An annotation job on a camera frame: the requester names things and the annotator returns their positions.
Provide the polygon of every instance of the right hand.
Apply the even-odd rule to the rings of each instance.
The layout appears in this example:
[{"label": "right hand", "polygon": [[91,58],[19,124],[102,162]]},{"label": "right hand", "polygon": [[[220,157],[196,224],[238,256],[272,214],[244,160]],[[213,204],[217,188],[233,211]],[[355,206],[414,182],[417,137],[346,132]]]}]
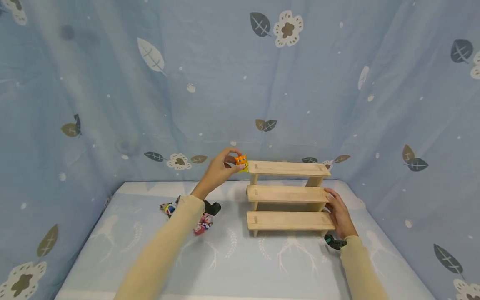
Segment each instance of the right hand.
[{"label": "right hand", "polygon": [[338,236],[343,240],[348,236],[358,236],[359,234],[355,226],[353,226],[347,206],[343,203],[340,195],[329,188],[325,188],[325,192],[331,194],[331,197],[328,198],[330,203],[327,203],[325,207],[330,211],[330,218],[336,227],[335,230]]}]

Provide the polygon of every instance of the wooden stair shelf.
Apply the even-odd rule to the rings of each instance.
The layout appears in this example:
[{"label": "wooden stair shelf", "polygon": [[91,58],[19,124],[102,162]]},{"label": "wooden stair shelf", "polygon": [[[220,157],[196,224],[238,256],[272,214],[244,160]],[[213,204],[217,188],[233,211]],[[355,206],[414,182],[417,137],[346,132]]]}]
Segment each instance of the wooden stair shelf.
[{"label": "wooden stair shelf", "polygon": [[[247,197],[253,203],[253,211],[247,212],[247,227],[256,237],[258,231],[305,230],[319,231],[324,236],[335,226],[328,213],[321,212],[328,200],[328,193],[319,187],[330,172],[323,164],[289,163],[274,161],[248,162],[251,174]],[[258,175],[308,176],[307,186],[257,185]],[[257,211],[258,203],[307,204],[309,212]]]}]

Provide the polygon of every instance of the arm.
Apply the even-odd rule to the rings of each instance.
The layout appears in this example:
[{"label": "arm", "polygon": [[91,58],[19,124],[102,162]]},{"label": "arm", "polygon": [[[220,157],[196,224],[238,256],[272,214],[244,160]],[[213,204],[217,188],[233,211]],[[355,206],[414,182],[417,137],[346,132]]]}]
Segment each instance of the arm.
[{"label": "arm", "polygon": [[156,232],[130,267],[114,300],[158,299],[180,247],[204,212],[203,199],[232,174],[245,168],[245,165],[231,167],[227,164],[235,163],[230,152],[241,155],[236,148],[226,148],[212,159],[192,194],[180,198],[172,217]]},{"label": "arm", "polygon": [[333,196],[329,198],[330,203],[326,207],[330,210],[336,232],[340,238],[347,241],[347,245],[340,250],[340,260],[345,269],[352,299],[388,300],[388,295],[372,267],[368,250],[353,226],[347,206],[337,192],[328,188],[325,191]]}]

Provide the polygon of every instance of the small toy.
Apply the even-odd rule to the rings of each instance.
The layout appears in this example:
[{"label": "small toy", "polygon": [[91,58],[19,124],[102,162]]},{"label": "small toy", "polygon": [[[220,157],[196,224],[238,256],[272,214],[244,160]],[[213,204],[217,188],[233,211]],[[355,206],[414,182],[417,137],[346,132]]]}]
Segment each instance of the small toy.
[{"label": "small toy", "polygon": [[[177,205],[179,203],[180,196],[178,196],[177,200],[175,202],[169,202],[169,203],[163,203],[160,205],[160,210],[163,210],[165,214],[167,214],[168,218],[172,217],[172,214],[175,212],[175,208],[177,208]],[[205,201],[205,207],[210,207],[211,210],[216,214],[221,206],[219,203],[215,202],[213,204],[209,204],[207,201]],[[201,235],[204,233],[206,230],[208,230],[211,226],[213,225],[213,216],[208,213],[204,213],[202,217],[200,218],[200,221],[198,221],[197,226],[193,229],[193,233],[197,235]]]},{"label": "small toy", "polygon": [[245,165],[245,168],[239,173],[248,172],[248,160],[247,160],[246,154],[239,155],[238,157],[234,157],[234,159],[235,159],[235,165]]}]

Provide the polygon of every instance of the black object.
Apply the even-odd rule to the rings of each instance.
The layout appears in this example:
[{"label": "black object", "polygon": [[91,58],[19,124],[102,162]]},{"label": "black object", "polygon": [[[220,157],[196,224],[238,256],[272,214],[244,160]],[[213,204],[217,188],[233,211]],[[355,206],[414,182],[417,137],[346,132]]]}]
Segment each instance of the black object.
[{"label": "black object", "polygon": [[208,201],[204,200],[204,203],[205,212],[209,215],[215,216],[220,211],[220,209],[222,209],[222,206],[218,202],[210,204]]},{"label": "black object", "polygon": [[340,250],[340,248],[347,244],[347,242],[344,240],[335,240],[331,234],[325,235],[325,241],[327,242],[328,246],[335,250]]}]

